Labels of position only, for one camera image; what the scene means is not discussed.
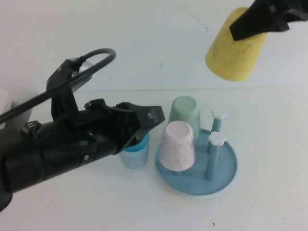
black cable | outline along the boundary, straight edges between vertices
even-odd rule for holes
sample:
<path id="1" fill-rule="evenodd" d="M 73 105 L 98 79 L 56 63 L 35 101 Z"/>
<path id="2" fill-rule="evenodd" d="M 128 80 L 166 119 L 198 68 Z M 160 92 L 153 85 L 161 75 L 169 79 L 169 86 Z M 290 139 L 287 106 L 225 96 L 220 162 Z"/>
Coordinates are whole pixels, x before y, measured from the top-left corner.
<path id="1" fill-rule="evenodd" d="M 0 124 L 5 123 L 6 121 L 20 115 L 21 113 L 39 105 L 40 103 L 58 95 L 59 93 L 63 92 L 64 90 L 72 87 L 73 85 L 79 83 L 80 81 L 86 79 L 89 75 L 93 75 L 95 72 L 99 71 L 103 67 L 107 66 L 109 63 L 111 63 L 115 57 L 116 57 L 116 52 L 113 49 L 110 48 L 103 48 L 103 49 L 98 49 L 95 51 L 91 51 L 88 54 L 81 56 L 74 60 L 74 63 L 76 65 L 81 65 L 84 61 L 86 61 L 88 58 L 95 56 L 97 54 L 109 54 L 106 58 L 103 60 L 99 61 L 95 65 L 89 67 L 85 71 L 79 73 L 78 75 L 72 77 L 68 81 L 66 81 L 63 84 L 60 84 L 59 86 L 44 92 L 31 100 L 28 100 L 24 102 L 23 104 L 11 109 L 10 111 L 7 111 L 0 115 Z"/>

white peg top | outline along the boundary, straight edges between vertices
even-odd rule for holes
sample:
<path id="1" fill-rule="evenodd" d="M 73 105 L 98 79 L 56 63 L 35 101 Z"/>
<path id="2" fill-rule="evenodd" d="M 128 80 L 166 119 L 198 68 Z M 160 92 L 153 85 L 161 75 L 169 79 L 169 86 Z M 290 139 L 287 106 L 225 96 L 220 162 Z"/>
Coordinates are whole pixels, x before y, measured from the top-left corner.
<path id="1" fill-rule="evenodd" d="M 227 117 L 227 109 L 224 108 L 213 108 L 212 109 L 212 116 L 215 119 L 223 119 L 224 117 Z"/>
<path id="2" fill-rule="evenodd" d="M 222 132 L 212 131 L 211 135 L 208 136 L 208 140 L 214 146 L 222 146 L 227 138 Z"/>

screw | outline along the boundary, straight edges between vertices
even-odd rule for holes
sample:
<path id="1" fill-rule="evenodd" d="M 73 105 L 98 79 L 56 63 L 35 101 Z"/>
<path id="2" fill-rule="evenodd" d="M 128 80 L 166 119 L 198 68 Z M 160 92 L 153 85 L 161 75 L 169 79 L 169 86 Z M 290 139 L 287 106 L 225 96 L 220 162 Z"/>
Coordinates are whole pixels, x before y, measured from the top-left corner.
<path id="1" fill-rule="evenodd" d="M 153 119 L 153 115 L 151 113 L 148 113 L 149 119 Z"/>

mint green cup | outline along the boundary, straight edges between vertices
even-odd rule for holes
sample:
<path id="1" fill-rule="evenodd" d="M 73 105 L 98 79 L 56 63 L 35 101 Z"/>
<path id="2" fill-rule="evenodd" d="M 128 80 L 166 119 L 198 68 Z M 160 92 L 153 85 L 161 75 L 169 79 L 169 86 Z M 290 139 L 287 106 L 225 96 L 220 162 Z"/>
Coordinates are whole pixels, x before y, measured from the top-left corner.
<path id="1" fill-rule="evenodd" d="M 183 121 L 192 127 L 193 138 L 197 139 L 200 134 L 200 109 L 197 101 L 190 96 L 177 97 L 171 106 L 169 123 Z"/>

blue cup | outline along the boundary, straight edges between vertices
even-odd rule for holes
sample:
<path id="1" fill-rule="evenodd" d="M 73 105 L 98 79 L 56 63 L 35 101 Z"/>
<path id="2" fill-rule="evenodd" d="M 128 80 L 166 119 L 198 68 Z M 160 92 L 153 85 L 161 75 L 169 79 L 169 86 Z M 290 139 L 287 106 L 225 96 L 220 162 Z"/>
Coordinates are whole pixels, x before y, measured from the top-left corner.
<path id="1" fill-rule="evenodd" d="M 129 169 L 140 169 L 146 165 L 149 149 L 150 135 L 146 134 L 139 144 L 124 149 L 120 153 L 120 157 L 125 167 Z"/>

